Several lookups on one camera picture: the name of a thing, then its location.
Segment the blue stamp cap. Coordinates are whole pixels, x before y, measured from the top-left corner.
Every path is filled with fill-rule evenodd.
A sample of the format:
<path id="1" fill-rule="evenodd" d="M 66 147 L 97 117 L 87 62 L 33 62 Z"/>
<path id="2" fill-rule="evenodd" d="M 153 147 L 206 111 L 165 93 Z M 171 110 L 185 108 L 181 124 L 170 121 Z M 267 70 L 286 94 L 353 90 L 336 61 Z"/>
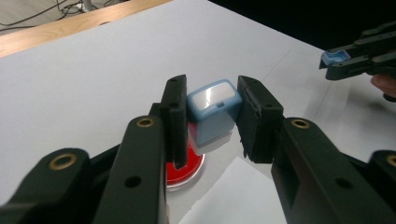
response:
<path id="1" fill-rule="evenodd" d="M 336 51 L 325 51 L 321 55 L 321 64 L 329 66 L 335 63 L 341 63 L 349 60 L 351 56 L 343 49 Z"/>

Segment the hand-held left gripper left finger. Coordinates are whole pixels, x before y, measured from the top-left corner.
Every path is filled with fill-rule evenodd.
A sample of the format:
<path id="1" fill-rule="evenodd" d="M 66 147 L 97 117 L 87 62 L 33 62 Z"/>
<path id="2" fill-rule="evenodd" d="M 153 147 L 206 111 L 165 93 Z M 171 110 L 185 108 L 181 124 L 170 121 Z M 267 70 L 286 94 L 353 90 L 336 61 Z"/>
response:
<path id="1" fill-rule="evenodd" d="M 167 80 L 162 100 L 132 119 L 92 224 L 168 224 L 166 163 L 187 163 L 187 78 Z"/>

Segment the round red ink pad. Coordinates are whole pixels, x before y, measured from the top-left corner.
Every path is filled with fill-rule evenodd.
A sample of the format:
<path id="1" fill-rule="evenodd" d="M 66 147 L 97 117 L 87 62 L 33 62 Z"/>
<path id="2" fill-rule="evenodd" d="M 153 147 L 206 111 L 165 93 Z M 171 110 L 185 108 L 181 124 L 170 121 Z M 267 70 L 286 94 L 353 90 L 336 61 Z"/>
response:
<path id="1" fill-rule="evenodd" d="M 194 151 L 191 128 L 195 128 L 195 124 L 188 122 L 187 163 L 180 169 L 177 169 L 172 162 L 166 163 L 166 184 L 168 191 L 175 191 L 186 187 L 198 177 L 204 165 L 205 155 L 197 155 Z"/>

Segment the black curtain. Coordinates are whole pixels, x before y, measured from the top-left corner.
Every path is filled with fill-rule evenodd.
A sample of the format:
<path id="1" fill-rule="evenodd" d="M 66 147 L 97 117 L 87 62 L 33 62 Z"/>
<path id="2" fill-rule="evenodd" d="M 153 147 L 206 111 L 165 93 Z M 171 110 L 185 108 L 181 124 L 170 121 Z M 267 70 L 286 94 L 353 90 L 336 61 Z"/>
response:
<path id="1" fill-rule="evenodd" d="M 209 0 L 320 49 L 396 21 L 396 0 Z"/>

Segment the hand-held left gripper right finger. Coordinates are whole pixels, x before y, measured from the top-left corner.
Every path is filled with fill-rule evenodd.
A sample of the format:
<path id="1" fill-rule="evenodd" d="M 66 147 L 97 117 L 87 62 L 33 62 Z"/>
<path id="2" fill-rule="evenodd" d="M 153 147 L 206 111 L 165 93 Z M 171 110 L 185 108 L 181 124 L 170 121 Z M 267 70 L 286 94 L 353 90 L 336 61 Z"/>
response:
<path id="1" fill-rule="evenodd" d="M 262 83 L 240 76 L 244 156 L 270 163 L 288 224 L 396 224 L 396 151 L 367 162 L 340 152 L 314 122 L 286 118 Z"/>

